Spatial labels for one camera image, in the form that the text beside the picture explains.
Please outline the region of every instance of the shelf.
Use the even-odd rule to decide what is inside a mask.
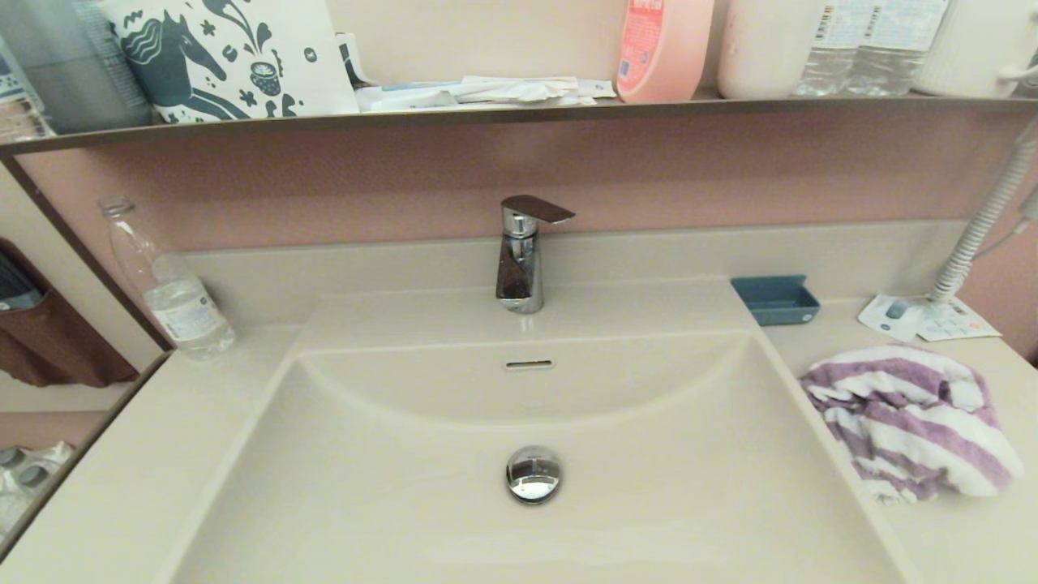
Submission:
[[[968,108],[995,112],[1029,112],[1038,111],[1038,100],[934,98],[910,94],[902,98],[882,99],[834,98],[740,101],[722,100],[718,99],[715,94],[705,94],[692,101],[677,104],[631,105],[623,104],[619,101],[606,100],[596,106],[581,107],[479,109],[442,112],[420,111],[242,119],[208,123],[147,126],[13,142],[0,145],[0,158],[20,154],[89,147],[103,144],[238,136],[256,133],[693,117],[727,113],[782,111],[865,110],[874,108],[896,108],[903,111],[933,107],[948,109]]]

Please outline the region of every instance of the purple and white towel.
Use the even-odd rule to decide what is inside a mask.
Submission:
[[[907,345],[850,352],[800,380],[873,496],[916,503],[945,485],[991,497],[1023,475],[984,379]]]

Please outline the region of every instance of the faucet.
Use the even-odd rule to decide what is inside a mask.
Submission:
[[[501,201],[501,255],[497,263],[497,300],[510,312],[534,314],[544,307],[538,220],[561,223],[575,213],[528,194]]]

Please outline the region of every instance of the pink bottle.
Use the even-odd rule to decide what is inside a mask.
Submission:
[[[703,78],[714,0],[628,0],[617,88],[627,103],[684,102]]]

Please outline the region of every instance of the brown pouch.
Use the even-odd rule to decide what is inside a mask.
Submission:
[[[39,388],[66,384],[104,388],[137,377],[9,241],[0,239],[0,250],[46,290],[35,307],[0,312],[0,369]]]

